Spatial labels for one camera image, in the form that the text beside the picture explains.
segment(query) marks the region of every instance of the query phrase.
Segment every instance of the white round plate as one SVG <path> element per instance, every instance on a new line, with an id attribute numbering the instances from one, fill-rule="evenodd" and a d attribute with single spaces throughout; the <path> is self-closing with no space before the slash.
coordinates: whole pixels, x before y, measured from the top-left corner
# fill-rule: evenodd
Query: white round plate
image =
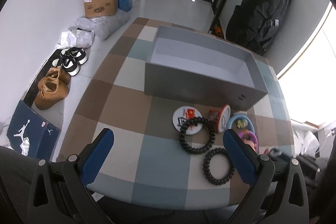
<path id="1" fill-rule="evenodd" d="M 182 106 L 175 110 L 173 114 L 173 124 L 174 127 L 180 131 L 181 126 L 185 123 L 186 120 L 189 120 L 194 117 L 202 117 L 201 113 L 192 106 Z M 194 135 L 196 133 L 199 133 L 202 129 L 202 124 L 199 123 L 196 127 L 190 126 L 188 127 L 186 131 L 186 135 Z"/>
<path id="2" fill-rule="evenodd" d="M 230 119 L 231 108 L 229 105 L 225 105 L 220 112 L 218 121 L 217 121 L 217 130 L 219 133 L 223 133 L 226 130 L 226 123 Z"/>

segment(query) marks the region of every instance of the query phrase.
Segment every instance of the window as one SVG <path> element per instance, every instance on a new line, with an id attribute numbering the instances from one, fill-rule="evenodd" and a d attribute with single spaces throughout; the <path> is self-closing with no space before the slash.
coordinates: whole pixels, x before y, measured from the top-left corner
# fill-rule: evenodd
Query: window
<path id="1" fill-rule="evenodd" d="M 291 119 L 321 125 L 336 118 L 336 10 L 279 83 Z"/>

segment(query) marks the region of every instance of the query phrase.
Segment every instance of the black backpack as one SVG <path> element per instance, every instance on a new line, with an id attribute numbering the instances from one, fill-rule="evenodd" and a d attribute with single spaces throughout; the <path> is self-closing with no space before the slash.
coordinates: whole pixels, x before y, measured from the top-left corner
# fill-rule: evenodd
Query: black backpack
<path id="1" fill-rule="evenodd" d="M 226 39 L 259 55 L 283 24 L 291 0 L 243 0 L 226 28 Z"/>

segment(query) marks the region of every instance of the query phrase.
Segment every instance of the tan boot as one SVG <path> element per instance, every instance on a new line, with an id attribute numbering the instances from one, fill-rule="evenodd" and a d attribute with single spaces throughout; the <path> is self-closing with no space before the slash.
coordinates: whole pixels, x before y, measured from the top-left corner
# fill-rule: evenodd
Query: tan boot
<path id="1" fill-rule="evenodd" d="M 61 67 L 50 68 L 45 77 L 43 77 L 37 84 L 39 90 L 42 89 L 42 86 L 46 80 L 61 80 L 64 84 L 68 85 L 70 83 L 70 74 L 64 71 Z"/>
<path id="2" fill-rule="evenodd" d="M 59 79 L 50 80 L 49 77 L 42 83 L 41 91 L 35 98 L 38 109 L 46 110 L 63 100 L 69 93 L 69 88 Z"/>

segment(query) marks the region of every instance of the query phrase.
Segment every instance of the gray storage box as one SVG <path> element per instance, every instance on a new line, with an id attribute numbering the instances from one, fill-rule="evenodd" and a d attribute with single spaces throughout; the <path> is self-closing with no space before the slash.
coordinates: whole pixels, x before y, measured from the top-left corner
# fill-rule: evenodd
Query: gray storage box
<path id="1" fill-rule="evenodd" d="M 250 52 L 207 35 L 160 26 L 146 62 L 144 92 L 248 110 L 267 88 Z"/>

